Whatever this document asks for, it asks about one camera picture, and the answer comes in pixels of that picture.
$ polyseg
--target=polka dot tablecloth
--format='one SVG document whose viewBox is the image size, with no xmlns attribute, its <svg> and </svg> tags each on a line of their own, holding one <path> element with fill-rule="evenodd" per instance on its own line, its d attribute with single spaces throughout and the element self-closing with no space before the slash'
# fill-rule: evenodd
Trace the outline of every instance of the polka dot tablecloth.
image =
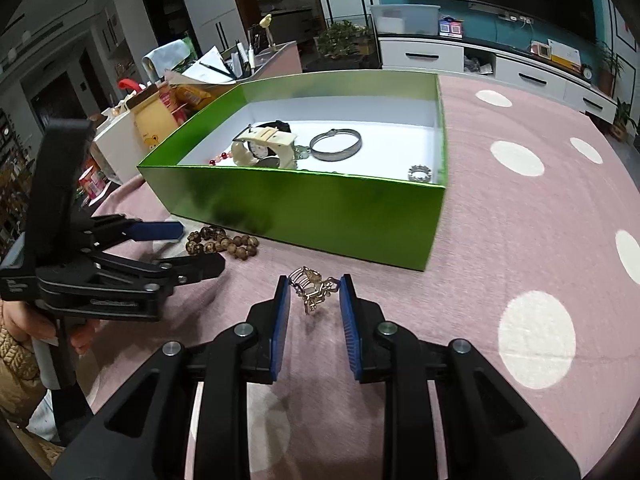
<svg viewBox="0 0 640 480">
<path fill-rule="evenodd" d="M 472 341 L 588 472 L 640 396 L 638 190 L 586 116 L 482 80 L 440 82 L 449 188 L 424 272 L 265 240 L 219 279 L 178 289 L 161 322 L 107 323 L 94 347 L 94 408 L 164 341 L 212 339 L 306 265 L 350 273 L 361 297 L 421 339 Z M 99 211 L 111 212 L 169 217 L 141 179 Z M 279 380 L 251 385 L 248 404 L 252 478 L 380 476 L 383 388 L 354 382 L 337 298 L 316 316 L 292 300 Z"/>
</svg>

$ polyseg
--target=transparent container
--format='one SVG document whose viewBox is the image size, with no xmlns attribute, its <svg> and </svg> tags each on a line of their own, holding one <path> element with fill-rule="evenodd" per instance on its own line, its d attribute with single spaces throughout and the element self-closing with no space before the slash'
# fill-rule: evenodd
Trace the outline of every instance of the transparent container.
<svg viewBox="0 0 640 480">
<path fill-rule="evenodd" d="M 370 6 L 379 34 L 438 35 L 437 5 L 372 5 Z"/>
</svg>

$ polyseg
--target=white drawer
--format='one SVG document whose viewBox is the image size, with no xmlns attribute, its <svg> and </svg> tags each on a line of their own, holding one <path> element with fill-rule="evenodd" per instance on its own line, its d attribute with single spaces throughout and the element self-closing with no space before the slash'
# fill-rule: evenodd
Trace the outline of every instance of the white drawer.
<svg viewBox="0 0 640 480">
<path fill-rule="evenodd" d="M 568 82 L 564 92 L 564 101 L 571 108 L 581 112 L 589 112 L 604 119 L 607 123 L 613 124 L 616 105 L 584 86 Z"/>
<path fill-rule="evenodd" d="M 564 100 L 566 79 L 524 63 L 496 57 L 495 78 L 529 92 Z"/>
<path fill-rule="evenodd" d="M 463 72 L 465 49 L 427 41 L 380 41 L 382 64 L 418 70 Z"/>
</svg>

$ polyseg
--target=tv stand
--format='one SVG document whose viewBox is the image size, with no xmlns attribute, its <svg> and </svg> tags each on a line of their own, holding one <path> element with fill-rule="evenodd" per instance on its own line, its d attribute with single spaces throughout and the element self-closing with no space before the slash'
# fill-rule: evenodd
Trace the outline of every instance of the tv stand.
<svg viewBox="0 0 640 480">
<path fill-rule="evenodd" d="M 559 65 L 534 57 L 507 45 L 472 38 L 456 40 L 437 36 L 379 35 L 382 68 L 486 78 L 565 104 L 579 112 L 588 112 L 613 124 L 616 102 L 590 82 Z M 494 73 L 480 75 L 464 71 L 467 57 L 492 64 Z"/>
</svg>

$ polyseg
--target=gold hair claw clip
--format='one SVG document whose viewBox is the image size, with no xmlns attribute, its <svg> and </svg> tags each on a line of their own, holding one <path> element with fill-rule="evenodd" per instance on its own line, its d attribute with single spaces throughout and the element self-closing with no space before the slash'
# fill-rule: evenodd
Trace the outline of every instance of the gold hair claw clip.
<svg viewBox="0 0 640 480">
<path fill-rule="evenodd" d="M 322 279 L 319 272 L 300 267 L 289 275 L 289 283 L 305 304 L 305 314 L 311 314 L 320 303 L 338 292 L 340 281 L 335 278 Z"/>
</svg>

